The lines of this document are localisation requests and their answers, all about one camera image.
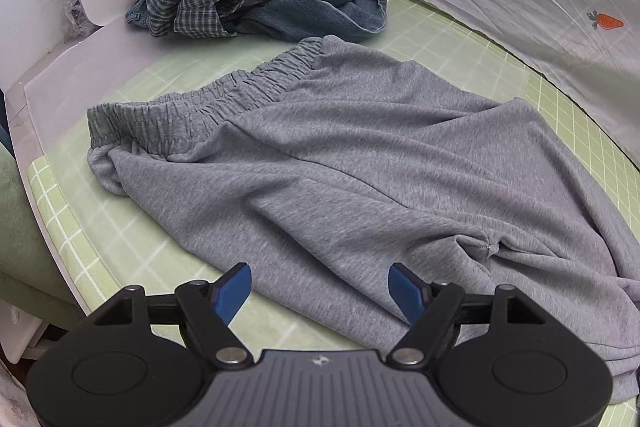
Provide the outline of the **grey sweatpants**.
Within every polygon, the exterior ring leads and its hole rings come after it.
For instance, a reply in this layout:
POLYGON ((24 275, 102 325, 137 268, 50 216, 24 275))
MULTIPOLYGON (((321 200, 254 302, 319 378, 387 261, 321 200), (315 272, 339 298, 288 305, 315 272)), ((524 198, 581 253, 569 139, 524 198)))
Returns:
POLYGON ((250 72, 87 114, 89 166, 189 253, 388 352, 400 262, 489 295, 512 284, 639 392, 639 244, 527 102, 329 36, 250 72))

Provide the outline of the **blue denim jeans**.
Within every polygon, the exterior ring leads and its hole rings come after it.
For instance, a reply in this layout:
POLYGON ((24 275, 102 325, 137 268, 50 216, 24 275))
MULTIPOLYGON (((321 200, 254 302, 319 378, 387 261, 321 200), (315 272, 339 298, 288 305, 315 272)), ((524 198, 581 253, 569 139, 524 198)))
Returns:
POLYGON ((368 40, 387 25, 387 0, 178 0, 166 13, 151 0, 137 0, 126 22, 161 37, 171 32, 192 39, 266 35, 297 42, 334 35, 368 40))

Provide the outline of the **green grid mat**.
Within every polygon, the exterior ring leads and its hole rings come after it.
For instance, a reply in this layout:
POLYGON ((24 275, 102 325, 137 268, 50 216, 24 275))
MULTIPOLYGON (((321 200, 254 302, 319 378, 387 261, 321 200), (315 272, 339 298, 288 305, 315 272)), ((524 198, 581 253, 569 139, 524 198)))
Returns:
MULTIPOLYGON (((434 6, 388 0, 388 25, 373 49, 416 61, 455 86, 534 106, 612 199, 639 225, 639 171, 567 95, 543 75, 434 6)), ((91 172, 88 109, 102 102, 151 100, 250 70, 284 50, 270 38, 157 39, 115 18, 60 54, 24 88, 24 116, 37 147, 24 169, 66 274, 87 311, 128 284, 165 294, 217 271, 186 253, 131 199, 104 190, 91 172)))

